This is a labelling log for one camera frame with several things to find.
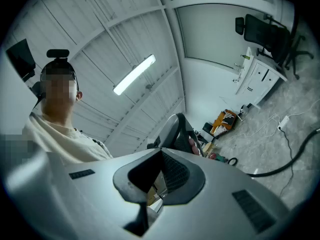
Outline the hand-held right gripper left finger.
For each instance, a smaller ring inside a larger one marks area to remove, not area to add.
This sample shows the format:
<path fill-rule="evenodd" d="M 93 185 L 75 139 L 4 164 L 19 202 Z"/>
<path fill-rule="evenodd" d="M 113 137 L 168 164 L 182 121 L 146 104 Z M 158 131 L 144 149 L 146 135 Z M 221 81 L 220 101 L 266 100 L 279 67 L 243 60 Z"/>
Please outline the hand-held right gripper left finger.
<path fill-rule="evenodd" d="M 96 162 L 64 165 L 47 154 L 51 197 L 46 203 L 48 240 L 163 240 L 163 227 L 147 208 L 147 195 L 121 168 L 154 158 L 157 150 Z"/>

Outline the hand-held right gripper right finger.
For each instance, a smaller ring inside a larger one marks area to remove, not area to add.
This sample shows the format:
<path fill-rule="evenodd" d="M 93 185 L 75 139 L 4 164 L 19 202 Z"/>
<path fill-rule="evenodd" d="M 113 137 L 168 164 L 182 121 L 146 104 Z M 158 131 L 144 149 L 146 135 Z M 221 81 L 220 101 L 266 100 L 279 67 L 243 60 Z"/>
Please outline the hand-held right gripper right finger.
<path fill-rule="evenodd" d="M 150 240 L 275 240 L 292 213 L 272 191 L 240 169 L 174 150 L 197 164 L 205 184 L 183 205 L 165 205 L 149 229 Z"/>

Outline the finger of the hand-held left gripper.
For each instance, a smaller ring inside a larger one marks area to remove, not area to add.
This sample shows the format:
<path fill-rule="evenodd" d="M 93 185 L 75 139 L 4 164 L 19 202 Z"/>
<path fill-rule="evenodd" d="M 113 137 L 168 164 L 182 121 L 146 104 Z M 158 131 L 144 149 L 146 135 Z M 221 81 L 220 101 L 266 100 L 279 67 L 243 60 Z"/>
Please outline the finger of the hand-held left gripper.
<path fill-rule="evenodd" d="M 189 139 L 193 139 L 202 156 L 201 145 L 183 113 L 172 115 L 165 124 L 165 147 L 193 154 Z"/>

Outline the pink cloth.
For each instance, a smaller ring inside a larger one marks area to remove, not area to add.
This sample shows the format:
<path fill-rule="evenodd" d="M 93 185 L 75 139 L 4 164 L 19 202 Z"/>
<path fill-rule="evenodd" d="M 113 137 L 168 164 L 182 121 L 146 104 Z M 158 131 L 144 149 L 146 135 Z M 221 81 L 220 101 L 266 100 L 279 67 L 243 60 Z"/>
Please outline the pink cloth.
<path fill-rule="evenodd" d="M 190 147 L 191 147 L 192 153 L 193 153 L 194 155 L 199 156 L 199 155 L 200 155 L 200 151 L 199 151 L 198 147 L 196 146 L 195 141 L 194 141 L 192 138 L 189 138 L 189 139 L 188 139 L 188 142 L 189 142 L 189 145 L 190 145 Z"/>

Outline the orange sofa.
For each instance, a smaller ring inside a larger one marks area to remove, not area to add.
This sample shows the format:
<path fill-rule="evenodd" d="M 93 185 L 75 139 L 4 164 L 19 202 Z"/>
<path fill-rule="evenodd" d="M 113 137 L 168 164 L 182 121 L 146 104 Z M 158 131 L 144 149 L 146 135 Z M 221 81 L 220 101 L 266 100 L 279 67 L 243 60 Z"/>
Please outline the orange sofa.
<path fill-rule="evenodd" d="M 211 133 L 215 138 L 218 138 L 220 135 L 222 135 L 222 134 L 230 131 L 230 130 L 233 128 L 234 123 L 233 123 L 232 127 L 230 127 L 230 126 L 227 125 L 227 124 L 222 123 L 223 118 L 224 118 L 224 116 L 225 116 L 225 112 L 228 112 L 228 113 L 234 115 L 234 117 L 235 117 L 234 123 L 236 122 L 236 120 L 237 120 L 237 118 L 238 118 L 238 117 L 237 117 L 237 114 L 235 114 L 235 113 L 232 112 L 231 110 L 226 109 L 226 110 L 222 111 L 222 112 L 219 114 L 219 116 L 217 117 L 217 119 L 214 121 L 214 123 L 213 123 L 213 125 L 212 125 L 212 129 L 211 129 L 211 131 L 210 131 L 210 133 Z"/>

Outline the striped blanket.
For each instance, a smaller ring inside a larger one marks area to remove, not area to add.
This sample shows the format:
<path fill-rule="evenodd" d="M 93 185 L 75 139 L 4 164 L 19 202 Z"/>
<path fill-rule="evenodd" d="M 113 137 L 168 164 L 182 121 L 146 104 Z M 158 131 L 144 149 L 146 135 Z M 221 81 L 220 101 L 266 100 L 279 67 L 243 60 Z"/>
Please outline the striped blanket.
<path fill-rule="evenodd" d="M 222 123 L 232 127 L 235 121 L 235 116 L 229 112 L 225 112 Z"/>

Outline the long ceiling light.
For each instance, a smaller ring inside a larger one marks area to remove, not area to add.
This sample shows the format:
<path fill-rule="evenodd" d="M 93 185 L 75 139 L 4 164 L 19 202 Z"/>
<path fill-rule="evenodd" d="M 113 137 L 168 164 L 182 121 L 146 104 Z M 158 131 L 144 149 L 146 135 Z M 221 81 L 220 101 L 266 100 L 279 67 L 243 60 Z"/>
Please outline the long ceiling light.
<path fill-rule="evenodd" d="M 156 62 L 154 54 L 146 57 L 141 63 L 134 67 L 117 85 L 113 92 L 120 96 L 142 73 L 144 73 L 152 64 Z"/>

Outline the white drawer cabinet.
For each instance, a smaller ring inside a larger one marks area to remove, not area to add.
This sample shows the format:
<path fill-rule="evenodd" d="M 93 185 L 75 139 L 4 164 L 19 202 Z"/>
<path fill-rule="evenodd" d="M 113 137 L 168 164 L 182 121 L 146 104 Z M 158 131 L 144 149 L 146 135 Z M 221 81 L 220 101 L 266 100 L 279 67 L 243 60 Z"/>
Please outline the white drawer cabinet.
<path fill-rule="evenodd" d="M 278 80 L 288 80 L 280 67 L 269 58 L 257 56 L 256 51 L 255 47 L 247 48 L 239 73 L 234 98 L 240 106 L 251 104 L 258 108 Z"/>

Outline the white power strip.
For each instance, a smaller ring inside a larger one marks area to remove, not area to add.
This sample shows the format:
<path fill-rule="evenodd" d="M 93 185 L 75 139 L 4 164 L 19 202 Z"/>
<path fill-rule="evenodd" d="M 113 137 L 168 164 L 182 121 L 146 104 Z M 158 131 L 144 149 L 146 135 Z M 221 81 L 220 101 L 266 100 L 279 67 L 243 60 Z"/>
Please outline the white power strip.
<path fill-rule="evenodd" d="M 289 120 L 290 120 L 290 117 L 289 117 L 288 115 L 286 115 L 286 116 L 282 119 L 282 121 L 278 124 L 277 129 L 278 129 L 279 131 L 282 130 L 282 129 L 286 126 L 286 124 L 289 122 Z"/>

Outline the black office chair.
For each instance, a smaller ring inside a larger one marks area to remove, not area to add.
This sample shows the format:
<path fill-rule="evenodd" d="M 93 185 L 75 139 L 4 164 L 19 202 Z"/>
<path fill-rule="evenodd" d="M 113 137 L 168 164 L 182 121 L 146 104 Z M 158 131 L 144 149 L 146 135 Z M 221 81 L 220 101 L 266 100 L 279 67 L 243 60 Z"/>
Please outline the black office chair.
<path fill-rule="evenodd" d="M 285 25 L 273 19 L 268 14 L 263 15 L 263 20 L 246 14 L 245 17 L 235 19 L 235 32 L 243 36 L 247 42 L 258 44 L 262 49 L 256 50 L 256 55 L 266 57 L 274 61 L 278 68 L 284 67 L 289 70 L 289 64 L 292 64 L 294 77 L 299 80 L 300 76 L 296 73 L 296 57 L 314 55 L 305 50 L 298 50 L 301 41 L 306 37 L 299 35 L 294 41 L 297 31 L 297 24 L 293 24 L 293 33 Z"/>

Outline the black monitor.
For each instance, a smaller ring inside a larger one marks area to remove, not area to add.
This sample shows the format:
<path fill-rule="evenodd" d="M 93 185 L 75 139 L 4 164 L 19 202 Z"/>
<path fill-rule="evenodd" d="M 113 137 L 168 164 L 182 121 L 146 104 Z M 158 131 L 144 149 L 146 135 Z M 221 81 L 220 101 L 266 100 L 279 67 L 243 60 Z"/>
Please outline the black monitor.
<path fill-rule="evenodd" d="M 24 82 L 35 76 L 36 63 L 26 39 L 8 48 L 6 54 Z"/>

